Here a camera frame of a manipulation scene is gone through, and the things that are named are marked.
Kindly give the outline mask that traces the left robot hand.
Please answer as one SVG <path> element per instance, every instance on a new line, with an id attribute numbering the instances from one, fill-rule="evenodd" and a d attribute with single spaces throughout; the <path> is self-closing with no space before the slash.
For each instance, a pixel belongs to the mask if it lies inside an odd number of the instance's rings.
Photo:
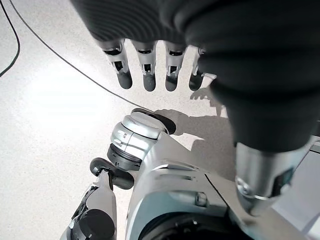
<path id="1" fill-rule="evenodd" d="M 320 118 L 317 0 L 74 0 L 103 48 L 112 40 L 198 47 L 202 73 L 226 107 L 237 142 L 236 183 L 245 211 L 260 215 L 289 185 L 296 150 Z"/>

